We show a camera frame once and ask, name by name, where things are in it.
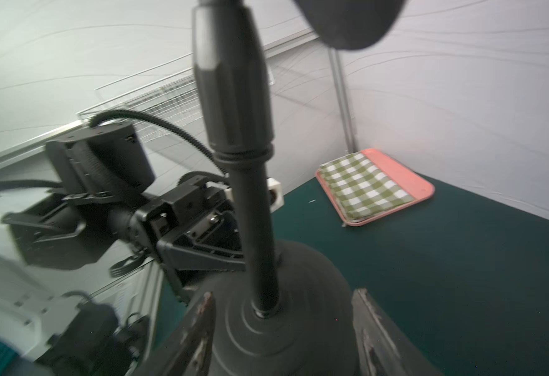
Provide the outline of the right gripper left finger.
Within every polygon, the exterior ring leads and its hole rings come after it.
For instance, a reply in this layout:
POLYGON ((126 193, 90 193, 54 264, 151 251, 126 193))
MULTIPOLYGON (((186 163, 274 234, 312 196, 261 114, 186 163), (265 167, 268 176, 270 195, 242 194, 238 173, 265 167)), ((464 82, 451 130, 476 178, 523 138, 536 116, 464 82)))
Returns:
POLYGON ((204 293, 175 332, 145 360, 134 375, 207 375, 213 353, 216 299, 204 293))

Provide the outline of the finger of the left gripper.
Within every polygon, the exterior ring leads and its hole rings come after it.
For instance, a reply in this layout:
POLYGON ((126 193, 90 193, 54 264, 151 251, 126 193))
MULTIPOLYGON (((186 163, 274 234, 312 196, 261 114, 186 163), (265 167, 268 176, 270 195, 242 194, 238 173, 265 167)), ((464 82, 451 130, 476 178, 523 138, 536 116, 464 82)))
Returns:
POLYGON ((221 175, 184 175, 172 190, 151 197, 133 213, 133 241, 158 244, 168 235, 184 232, 226 200, 227 186, 228 178, 221 175))
POLYGON ((239 236, 218 236, 215 240, 196 241, 187 235, 164 237, 157 252, 168 269, 187 282, 200 272, 237 272, 246 270, 239 236))

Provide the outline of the black round stand base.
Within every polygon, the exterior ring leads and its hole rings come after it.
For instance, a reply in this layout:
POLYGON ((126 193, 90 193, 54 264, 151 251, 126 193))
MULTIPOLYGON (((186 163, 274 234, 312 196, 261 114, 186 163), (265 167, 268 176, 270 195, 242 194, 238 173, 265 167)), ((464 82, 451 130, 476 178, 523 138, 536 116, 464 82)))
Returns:
POLYGON ((211 375, 353 375, 358 369, 352 290, 321 252, 276 243, 280 299, 257 316, 243 272, 207 277, 193 295, 216 302, 211 375))

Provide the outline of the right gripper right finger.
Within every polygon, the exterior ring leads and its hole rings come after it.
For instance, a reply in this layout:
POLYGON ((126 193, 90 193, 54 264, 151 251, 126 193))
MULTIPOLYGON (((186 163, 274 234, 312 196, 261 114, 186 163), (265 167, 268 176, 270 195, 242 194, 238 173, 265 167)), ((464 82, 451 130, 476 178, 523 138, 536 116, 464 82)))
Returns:
POLYGON ((368 294, 352 296, 361 375, 441 375, 368 294))

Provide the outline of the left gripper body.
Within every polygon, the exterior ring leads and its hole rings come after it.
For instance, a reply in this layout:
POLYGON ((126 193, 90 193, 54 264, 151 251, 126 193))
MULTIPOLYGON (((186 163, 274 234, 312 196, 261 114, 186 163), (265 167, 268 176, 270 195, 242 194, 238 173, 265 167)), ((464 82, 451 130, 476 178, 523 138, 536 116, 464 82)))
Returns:
POLYGON ((82 128, 44 150, 61 186, 2 222, 26 264, 79 269, 97 262, 127 230, 117 221, 148 202, 144 191, 155 175, 130 122, 82 128))

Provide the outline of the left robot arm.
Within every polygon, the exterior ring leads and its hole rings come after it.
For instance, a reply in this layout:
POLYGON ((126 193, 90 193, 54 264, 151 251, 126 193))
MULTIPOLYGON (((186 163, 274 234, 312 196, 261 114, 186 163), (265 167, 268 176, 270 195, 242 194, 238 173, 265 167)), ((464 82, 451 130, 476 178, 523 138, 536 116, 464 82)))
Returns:
POLYGON ((56 375, 127 374, 145 354, 151 320, 59 291, 28 268, 81 269, 122 242, 132 255, 110 274, 151 259, 183 304, 202 273, 245 268, 226 169, 188 172, 150 194, 155 174, 133 125, 142 119, 108 111, 49 140, 55 181, 0 181, 0 341, 56 375))

